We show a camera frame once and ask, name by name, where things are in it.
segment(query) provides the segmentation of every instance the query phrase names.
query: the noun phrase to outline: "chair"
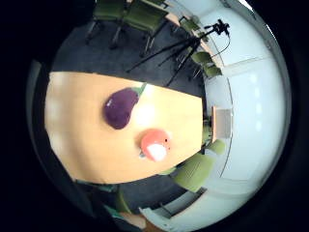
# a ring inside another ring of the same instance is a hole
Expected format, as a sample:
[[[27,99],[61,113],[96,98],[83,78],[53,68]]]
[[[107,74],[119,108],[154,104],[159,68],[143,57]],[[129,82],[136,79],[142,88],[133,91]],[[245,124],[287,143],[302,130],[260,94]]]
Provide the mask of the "chair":
[[[193,71],[193,75],[189,80],[195,79],[202,71],[204,65],[211,64],[211,55],[206,51],[197,51],[191,56],[192,61],[197,65]]]
[[[175,170],[176,170],[176,167],[171,167],[171,168],[169,168],[165,171],[158,173],[158,175],[167,176],[167,175],[171,174],[172,172],[174,172]]]
[[[117,226],[123,231],[130,231],[130,232],[142,232],[142,230],[137,227],[137,225],[132,224],[127,218],[123,217],[119,211],[107,206],[103,205],[107,213],[113,218],[114,222]]]
[[[213,163],[213,158],[197,153],[180,167],[173,180],[184,189],[197,192],[210,175]]]
[[[216,139],[214,142],[210,143],[206,149],[209,149],[218,155],[222,155],[225,150],[225,143],[220,139]]]
[[[124,212],[124,213],[131,214],[131,210],[126,203],[124,194],[120,188],[118,188],[117,193],[116,193],[115,205],[116,205],[116,209],[118,212]]]
[[[145,56],[147,51],[153,46],[156,34],[165,25],[161,24],[162,20],[168,14],[164,9],[158,5],[148,2],[146,0],[134,0],[123,17],[123,23],[118,27],[114,36],[112,47],[117,46],[119,32],[123,24],[127,24],[133,28],[146,32],[149,37],[141,56]]]
[[[204,64],[203,70],[207,78],[213,78],[217,75],[222,75],[222,71],[216,65],[209,66],[209,64]]]
[[[211,140],[211,127],[209,125],[203,125],[202,144]]]
[[[172,35],[175,35],[180,28],[188,33],[188,35],[192,35],[192,31],[197,31],[200,29],[200,26],[198,25],[200,19],[196,15],[193,15],[192,17],[182,16],[179,22],[181,26],[175,26],[174,30],[172,30]]]
[[[168,7],[168,5],[165,3],[165,0],[147,0],[147,1],[148,2],[152,2],[152,3],[154,3],[154,4],[158,5],[158,6],[163,5],[164,9]]]
[[[84,185],[92,188],[96,188],[101,191],[106,191],[106,192],[114,192],[117,188],[115,185],[103,185],[103,184],[94,184],[90,182],[85,182],[81,180],[75,180],[75,182],[79,185]]]
[[[93,22],[86,36],[86,44],[92,38],[94,28],[102,21],[120,22],[124,10],[126,8],[126,0],[98,0],[93,13]]]
[[[190,47],[187,50],[187,54],[190,53],[191,50],[192,50],[192,48]],[[186,57],[186,55],[184,55],[182,60],[179,57],[176,58],[176,62],[179,63],[177,65],[177,67],[179,67],[182,64],[185,57]],[[196,52],[194,52],[191,55],[191,60],[194,62],[194,64],[196,64],[197,67],[194,69],[193,75],[189,77],[189,80],[195,79],[199,74],[201,74],[201,71],[202,71],[204,65],[209,65],[209,64],[213,63],[213,61],[211,59],[211,55],[206,51],[196,51]]]

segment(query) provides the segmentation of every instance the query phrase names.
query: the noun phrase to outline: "eggplant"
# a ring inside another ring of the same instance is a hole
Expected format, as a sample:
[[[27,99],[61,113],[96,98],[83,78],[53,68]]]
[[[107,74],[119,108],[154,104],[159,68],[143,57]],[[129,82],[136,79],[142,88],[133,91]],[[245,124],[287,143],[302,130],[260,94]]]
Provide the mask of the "eggplant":
[[[106,123],[116,130],[124,128],[145,87],[146,83],[143,83],[140,88],[125,88],[112,94],[103,108]]]

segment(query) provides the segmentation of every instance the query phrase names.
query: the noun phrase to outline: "chair leg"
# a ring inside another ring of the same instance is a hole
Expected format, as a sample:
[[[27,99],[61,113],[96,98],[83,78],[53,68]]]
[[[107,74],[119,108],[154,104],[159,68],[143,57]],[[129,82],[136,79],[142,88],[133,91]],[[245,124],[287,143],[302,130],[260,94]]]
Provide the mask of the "chair leg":
[[[201,73],[201,71],[202,71],[202,68],[199,67],[198,72],[193,75],[192,79],[195,79]]]
[[[171,35],[174,36],[180,28],[176,25],[173,25],[171,28]]]
[[[144,51],[139,55],[140,57],[144,57],[144,56],[146,55],[146,53],[147,53],[147,51],[148,51],[148,49],[149,49],[149,45],[150,45],[150,43],[151,43],[151,39],[152,39],[151,36],[149,36],[149,37],[147,38],[147,42],[146,42],[145,49],[144,49]]]
[[[98,21],[94,20],[92,21],[90,27],[89,27],[89,30],[87,32],[87,35],[86,35],[86,40],[85,40],[85,44],[88,45],[89,44],[89,41],[90,39],[93,38],[93,31],[95,29],[95,27],[98,25]]]
[[[149,50],[152,49],[154,43],[155,43],[155,37],[153,37],[151,40],[151,44],[149,45]]]
[[[122,30],[122,26],[120,25],[117,28],[115,36],[114,36],[114,38],[112,40],[112,44],[109,46],[110,49],[115,49],[118,46],[118,39],[119,39],[119,34],[120,34],[121,30]]]

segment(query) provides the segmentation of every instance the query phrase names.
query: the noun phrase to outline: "wooden table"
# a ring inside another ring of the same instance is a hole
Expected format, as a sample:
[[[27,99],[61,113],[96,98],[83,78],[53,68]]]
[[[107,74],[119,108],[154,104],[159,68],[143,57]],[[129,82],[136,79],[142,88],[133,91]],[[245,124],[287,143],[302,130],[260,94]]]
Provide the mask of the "wooden table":
[[[83,72],[52,72],[45,99],[51,147],[73,179],[116,184],[153,176],[201,149],[202,100],[148,84],[128,125],[114,130],[102,107],[114,92],[141,82]],[[165,160],[141,159],[140,140],[151,128],[172,137]]]

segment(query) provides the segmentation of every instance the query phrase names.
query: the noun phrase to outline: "floor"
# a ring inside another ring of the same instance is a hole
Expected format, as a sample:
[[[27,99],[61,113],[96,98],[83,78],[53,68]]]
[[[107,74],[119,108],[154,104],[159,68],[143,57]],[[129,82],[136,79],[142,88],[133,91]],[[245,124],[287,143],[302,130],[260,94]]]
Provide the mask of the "floor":
[[[130,73],[126,72],[141,60],[139,53],[143,50],[146,40],[143,40],[143,33],[140,31],[129,27],[124,28],[120,35],[118,48],[111,50],[109,45],[117,25],[112,22],[104,22],[103,26],[96,28],[94,37],[86,45],[85,36],[89,26],[90,24],[87,24],[75,28],[71,32],[56,55],[53,71],[101,73],[147,81],[158,86],[163,86],[172,77],[175,59],[169,60],[160,68],[156,65],[172,51],[156,56]],[[157,35],[152,52],[183,39],[181,34],[171,35],[171,26],[168,23]],[[186,65],[169,88],[202,97],[204,93],[204,87],[201,86],[202,79],[188,81],[191,73],[192,67]],[[159,203],[166,204],[185,192],[170,177],[159,175],[121,184],[121,188],[128,206],[134,213],[138,213],[138,207],[155,209]]]

